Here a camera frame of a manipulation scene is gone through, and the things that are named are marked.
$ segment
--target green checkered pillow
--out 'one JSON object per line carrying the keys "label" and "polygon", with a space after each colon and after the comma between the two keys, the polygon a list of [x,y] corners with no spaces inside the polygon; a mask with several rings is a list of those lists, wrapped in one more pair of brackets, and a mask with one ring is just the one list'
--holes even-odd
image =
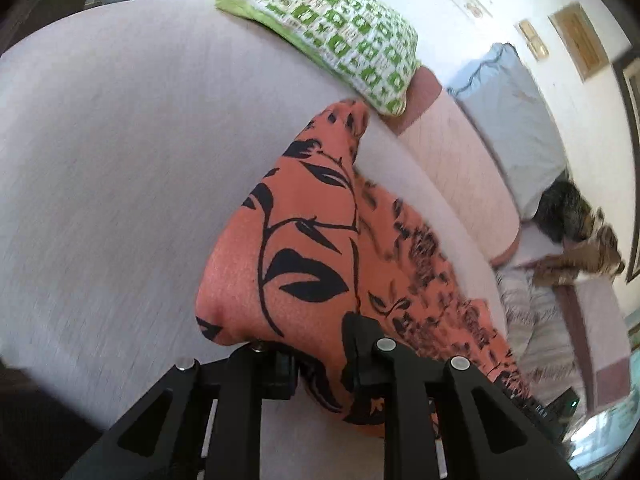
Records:
{"label": "green checkered pillow", "polygon": [[337,74],[381,114],[404,112],[406,88],[420,62],[418,35],[377,0],[216,0],[260,22]]}

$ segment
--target black device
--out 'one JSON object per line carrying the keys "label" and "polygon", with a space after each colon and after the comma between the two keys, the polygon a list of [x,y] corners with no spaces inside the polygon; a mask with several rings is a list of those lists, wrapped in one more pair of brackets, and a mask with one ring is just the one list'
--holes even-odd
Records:
{"label": "black device", "polygon": [[[356,314],[344,317],[342,332],[344,380],[356,398],[385,399],[385,480],[440,478],[432,406],[451,480],[578,478],[530,417],[466,358],[418,357],[376,320]],[[178,362],[63,480],[195,479],[200,471],[206,480],[257,480],[261,402],[293,395],[294,355],[281,344],[254,342],[226,360]],[[537,416],[544,425],[548,415]]]}

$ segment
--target black picture frame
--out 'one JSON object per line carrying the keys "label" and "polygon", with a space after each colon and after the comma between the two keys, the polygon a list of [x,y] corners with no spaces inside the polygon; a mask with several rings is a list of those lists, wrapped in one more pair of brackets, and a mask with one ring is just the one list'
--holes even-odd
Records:
{"label": "black picture frame", "polygon": [[640,65],[640,47],[633,46],[627,50],[619,59],[613,62],[613,70],[616,73],[622,99],[625,103],[626,118],[629,123],[629,131],[631,132],[631,144],[634,150],[634,168],[636,171],[636,218],[634,221],[634,238],[631,245],[631,254],[629,255],[629,265],[626,272],[626,282],[640,275],[640,255],[638,250],[638,238],[640,235],[640,70],[637,72],[638,85],[633,86],[628,82],[625,72],[635,65]]}

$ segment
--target orange cloth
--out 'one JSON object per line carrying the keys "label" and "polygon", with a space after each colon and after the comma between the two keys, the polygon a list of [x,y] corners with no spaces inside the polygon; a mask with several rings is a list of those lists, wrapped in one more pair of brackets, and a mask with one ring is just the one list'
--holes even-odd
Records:
{"label": "orange cloth", "polygon": [[528,395],[486,302],[462,295],[433,230],[355,171],[367,120],[361,102],[329,106],[232,216],[196,300],[202,331],[224,345],[261,339],[302,352],[310,392],[356,424],[379,424],[382,402],[355,413],[340,381],[347,312],[379,320],[418,355],[466,356]]}

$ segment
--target metal screw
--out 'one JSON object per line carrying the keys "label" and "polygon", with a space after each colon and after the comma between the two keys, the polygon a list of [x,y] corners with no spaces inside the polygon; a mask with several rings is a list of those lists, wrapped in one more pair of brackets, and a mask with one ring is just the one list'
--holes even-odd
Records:
{"label": "metal screw", "polygon": [[196,361],[193,357],[178,357],[175,361],[175,367],[181,372],[185,372],[193,368]]}
{"label": "metal screw", "polygon": [[462,355],[456,355],[453,359],[451,359],[451,366],[453,366],[456,370],[467,370],[471,363],[469,363],[469,359],[466,357],[462,357]]}
{"label": "metal screw", "polygon": [[376,341],[376,346],[383,352],[391,352],[396,347],[396,342],[388,337]]}
{"label": "metal screw", "polygon": [[251,343],[251,350],[254,352],[266,352],[267,345],[265,345],[264,341],[254,341]]}

